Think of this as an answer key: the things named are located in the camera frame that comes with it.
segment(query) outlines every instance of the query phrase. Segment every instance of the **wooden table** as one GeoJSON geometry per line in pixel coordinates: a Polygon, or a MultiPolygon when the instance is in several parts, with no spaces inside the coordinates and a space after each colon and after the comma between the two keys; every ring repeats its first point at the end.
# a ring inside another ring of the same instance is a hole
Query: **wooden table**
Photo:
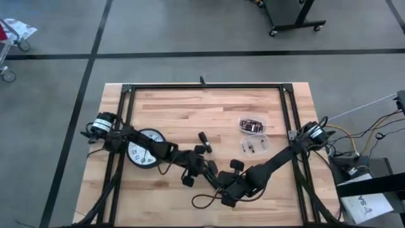
{"type": "MultiPolygon", "coordinates": [[[[99,111],[116,113],[121,86],[106,84],[99,111]]],[[[308,83],[293,83],[293,86],[301,123],[317,120],[308,83]]],[[[288,106],[290,121],[294,125],[290,103],[288,106]]],[[[204,156],[214,160],[218,170],[229,171],[231,159],[242,160],[246,168],[263,163],[288,145],[280,95],[276,89],[138,90],[131,124],[136,129],[159,130],[167,141],[179,144],[180,149],[192,149],[196,144],[201,144],[197,134],[204,131],[213,149],[211,154],[204,156]],[[239,141],[244,135],[238,131],[237,121],[242,115],[258,115],[267,120],[265,134],[270,140],[270,152],[246,156],[239,151],[239,141]]],[[[86,214],[100,196],[107,160],[108,154],[103,151],[87,160],[75,222],[83,218],[82,214],[86,214]]],[[[337,215],[339,202],[328,167],[316,154],[310,156],[309,164],[317,195],[332,214],[337,215]]],[[[290,162],[272,175],[261,199],[250,203],[238,202],[235,208],[223,206],[220,200],[216,200],[205,210],[195,209],[190,202],[193,196],[213,195],[215,191],[202,175],[196,179],[193,188],[183,186],[180,180],[182,171],[182,168],[172,166],[162,176],[157,168],[143,170],[125,158],[115,225],[302,224],[290,162]]],[[[198,199],[196,204],[205,205],[208,201],[206,198],[198,199]]],[[[309,217],[312,218],[308,196],[306,203],[309,217]]]]}

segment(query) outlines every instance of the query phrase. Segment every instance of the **concrete floor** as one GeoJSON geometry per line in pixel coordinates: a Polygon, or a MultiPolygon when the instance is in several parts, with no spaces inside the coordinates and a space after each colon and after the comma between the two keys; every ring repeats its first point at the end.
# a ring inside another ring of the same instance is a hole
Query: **concrete floor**
{"type": "MultiPolygon", "coordinates": [[[[405,3],[393,0],[405,18],[405,3]]],[[[90,54],[106,0],[0,2],[0,15],[36,28],[28,54],[90,54]]],[[[405,36],[383,0],[318,0],[311,28],[268,36],[270,23],[243,0],[114,0],[98,53],[405,48],[405,36]]],[[[12,50],[11,54],[23,54],[12,50]]],[[[96,60],[85,93],[52,226],[72,221],[82,180],[86,140],[78,132],[94,119],[108,82],[309,82],[318,116],[335,116],[405,89],[405,54],[300,55],[96,60]]],[[[6,61],[18,75],[0,82],[0,227],[38,226],[87,60],[6,61]]],[[[392,112],[391,100],[333,121],[360,132],[392,112]]],[[[399,122],[382,132],[405,127],[399,122]]],[[[405,172],[404,132],[380,142],[373,157],[388,157],[405,172]]],[[[365,140],[357,141],[358,147],[365,140]]],[[[348,144],[343,143],[341,150],[348,144]]],[[[397,215],[371,223],[402,227],[397,215]]]]}

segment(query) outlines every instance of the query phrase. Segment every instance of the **yellow wire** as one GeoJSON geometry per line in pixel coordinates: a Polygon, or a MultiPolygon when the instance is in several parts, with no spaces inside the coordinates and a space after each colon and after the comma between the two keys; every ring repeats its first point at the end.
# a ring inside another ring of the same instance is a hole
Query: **yellow wire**
{"type": "Polygon", "coordinates": [[[356,144],[354,143],[354,140],[353,140],[352,136],[350,135],[350,133],[347,130],[345,130],[342,127],[339,127],[339,126],[336,126],[336,125],[331,125],[331,124],[326,124],[326,127],[332,127],[332,128],[339,129],[339,130],[345,132],[347,134],[347,136],[350,138],[350,141],[352,142],[354,152],[357,153],[356,144]]]}
{"type": "Polygon", "coordinates": [[[376,128],[377,128],[379,125],[381,125],[384,121],[386,121],[388,118],[390,118],[391,116],[392,116],[392,115],[389,115],[389,116],[387,116],[387,117],[384,117],[383,119],[381,119],[381,120],[374,126],[374,129],[373,129],[373,131],[371,132],[370,136],[368,136],[368,139],[367,139],[367,142],[366,142],[366,146],[365,146],[364,149],[361,151],[361,154],[362,154],[363,152],[365,152],[365,151],[367,150],[368,146],[370,145],[371,138],[373,137],[374,131],[376,130],[376,128]]]}

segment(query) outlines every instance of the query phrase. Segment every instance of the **clear plastic container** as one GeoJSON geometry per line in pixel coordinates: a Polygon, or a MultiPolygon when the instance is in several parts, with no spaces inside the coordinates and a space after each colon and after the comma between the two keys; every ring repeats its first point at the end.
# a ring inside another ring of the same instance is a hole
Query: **clear plastic container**
{"type": "Polygon", "coordinates": [[[240,140],[240,151],[247,156],[262,155],[270,150],[270,140],[265,134],[245,136],[240,140]]]}
{"type": "Polygon", "coordinates": [[[254,115],[239,117],[238,129],[245,134],[262,134],[266,132],[267,121],[264,118],[254,115]]]}

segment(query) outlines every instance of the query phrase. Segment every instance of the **clock face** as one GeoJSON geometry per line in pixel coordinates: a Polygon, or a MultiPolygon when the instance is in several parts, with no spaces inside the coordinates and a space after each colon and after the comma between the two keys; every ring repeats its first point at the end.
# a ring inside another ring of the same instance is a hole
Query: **clock face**
{"type": "MultiPolygon", "coordinates": [[[[153,139],[156,142],[165,142],[165,137],[154,129],[142,129],[139,131],[145,136],[153,139]]],[[[138,146],[133,142],[129,142],[127,155],[129,160],[140,168],[153,168],[160,164],[160,160],[157,160],[151,155],[151,153],[144,149],[142,146],[138,146]]]]}

